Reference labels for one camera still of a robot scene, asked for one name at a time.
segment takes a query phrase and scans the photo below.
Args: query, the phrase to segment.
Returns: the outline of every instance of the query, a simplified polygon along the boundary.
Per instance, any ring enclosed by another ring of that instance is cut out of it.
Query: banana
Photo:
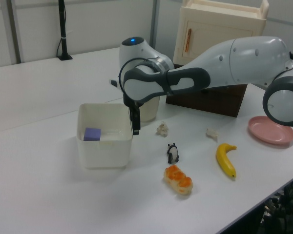
[[[234,166],[231,164],[227,157],[227,152],[230,150],[235,150],[235,145],[229,145],[227,143],[220,144],[216,151],[216,158],[220,167],[224,172],[230,177],[236,177],[236,172]]]

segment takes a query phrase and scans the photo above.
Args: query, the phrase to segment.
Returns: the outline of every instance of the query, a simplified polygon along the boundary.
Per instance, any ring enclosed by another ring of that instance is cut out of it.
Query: purple block
[[[84,140],[86,141],[100,140],[100,137],[101,129],[98,128],[86,128],[84,132]]]

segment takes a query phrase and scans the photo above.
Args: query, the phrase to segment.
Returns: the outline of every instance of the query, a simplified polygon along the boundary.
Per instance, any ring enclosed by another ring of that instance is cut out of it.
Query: toy bread
[[[172,165],[165,169],[164,180],[179,194],[188,195],[193,183],[190,177],[186,175],[176,166]]]

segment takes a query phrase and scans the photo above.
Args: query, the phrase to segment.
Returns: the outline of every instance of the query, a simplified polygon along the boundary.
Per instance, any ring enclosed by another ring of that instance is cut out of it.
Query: pink plate
[[[257,138],[271,144],[286,144],[293,140],[293,129],[270,120],[267,116],[256,116],[249,120],[249,130]]]

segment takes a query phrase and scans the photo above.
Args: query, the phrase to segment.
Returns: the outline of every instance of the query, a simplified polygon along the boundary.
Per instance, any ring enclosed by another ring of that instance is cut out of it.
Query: toy panda
[[[179,155],[178,155],[178,149],[175,143],[168,144],[168,163],[171,164],[171,162],[174,160],[175,162],[179,161]]]

